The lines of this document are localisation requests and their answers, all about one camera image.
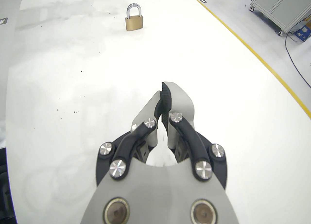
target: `blue panel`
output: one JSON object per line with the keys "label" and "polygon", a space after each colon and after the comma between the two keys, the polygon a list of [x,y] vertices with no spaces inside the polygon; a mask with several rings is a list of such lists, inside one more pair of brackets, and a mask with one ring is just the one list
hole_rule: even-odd
{"label": "blue panel", "polygon": [[298,31],[295,32],[295,35],[302,41],[304,41],[305,39],[307,39],[309,37],[311,33],[311,30],[307,27],[304,26],[301,29],[299,29]]}

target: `padlock body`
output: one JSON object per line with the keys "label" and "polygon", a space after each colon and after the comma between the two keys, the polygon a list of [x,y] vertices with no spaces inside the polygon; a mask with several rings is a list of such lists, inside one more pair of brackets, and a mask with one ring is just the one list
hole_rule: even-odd
{"label": "padlock body", "polygon": [[134,31],[142,28],[142,16],[131,16],[129,19],[125,18],[125,25],[127,31]]}

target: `padlock shackle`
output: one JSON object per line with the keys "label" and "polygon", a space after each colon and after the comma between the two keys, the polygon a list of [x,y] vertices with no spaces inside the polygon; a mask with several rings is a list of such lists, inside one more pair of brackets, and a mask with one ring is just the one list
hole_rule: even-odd
{"label": "padlock shackle", "polygon": [[136,7],[138,8],[138,15],[141,17],[141,7],[140,5],[138,5],[137,3],[132,3],[128,6],[127,10],[126,10],[126,18],[130,19],[130,10],[132,7]]}

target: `caster wheel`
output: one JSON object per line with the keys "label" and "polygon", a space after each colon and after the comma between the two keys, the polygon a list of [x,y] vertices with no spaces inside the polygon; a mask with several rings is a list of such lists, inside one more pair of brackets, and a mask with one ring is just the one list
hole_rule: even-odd
{"label": "caster wheel", "polygon": [[283,31],[280,31],[280,32],[278,32],[277,34],[278,34],[278,36],[282,37],[282,36],[284,35],[284,32],[283,32]]}

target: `gray gripper base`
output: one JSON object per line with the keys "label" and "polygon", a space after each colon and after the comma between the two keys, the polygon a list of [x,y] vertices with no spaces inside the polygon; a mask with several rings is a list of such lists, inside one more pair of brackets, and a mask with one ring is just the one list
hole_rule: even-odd
{"label": "gray gripper base", "polygon": [[126,199],[129,224],[191,224],[190,210],[197,199],[211,202],[217,224],[238,224],[231,203],[215,175],[199,182],[189,159],[168,167],[148,166],[132,159],[127,177],[114,181],[109,174],[96,189],[81,224],[103,224],[105,205],[115,197]]}

